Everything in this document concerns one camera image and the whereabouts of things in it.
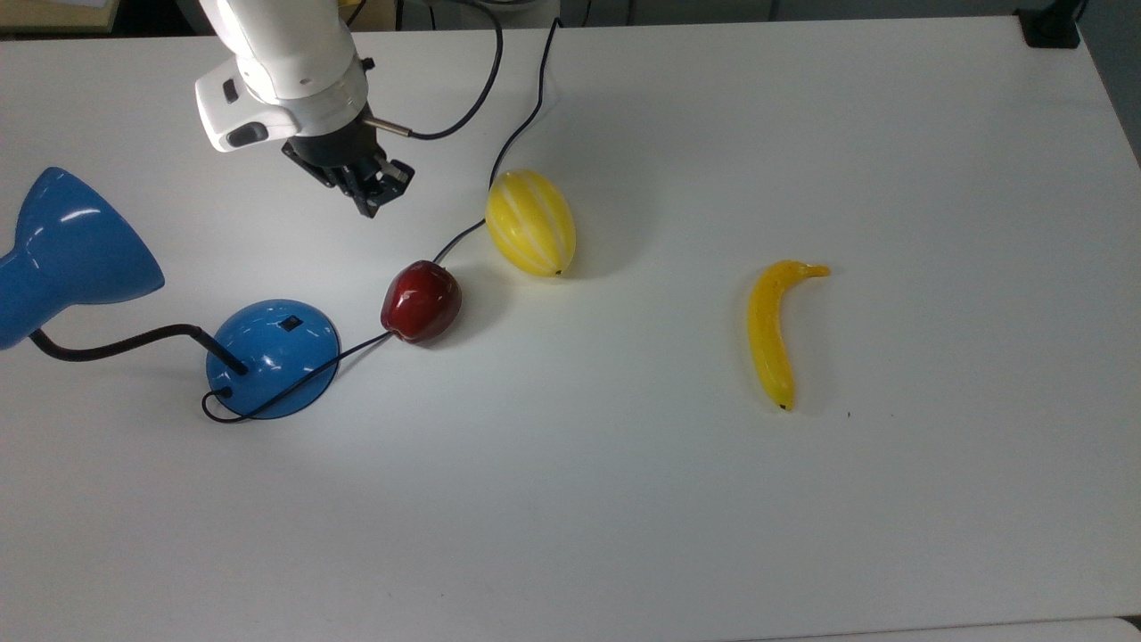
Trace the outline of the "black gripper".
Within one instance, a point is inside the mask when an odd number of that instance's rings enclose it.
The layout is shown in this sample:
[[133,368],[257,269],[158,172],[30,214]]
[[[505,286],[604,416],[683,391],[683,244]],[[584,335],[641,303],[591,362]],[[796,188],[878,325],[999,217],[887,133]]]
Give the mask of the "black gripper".
[[338,187],[356,204],[361,216],[374,218],[388,202],[389,193],[405,193],[415,170],[399,160],[388,160],[379,144],[372,117],[364,106],[357,117],[333,133],[292,136],[282,146],[282,154],[294,161],[327,187]]

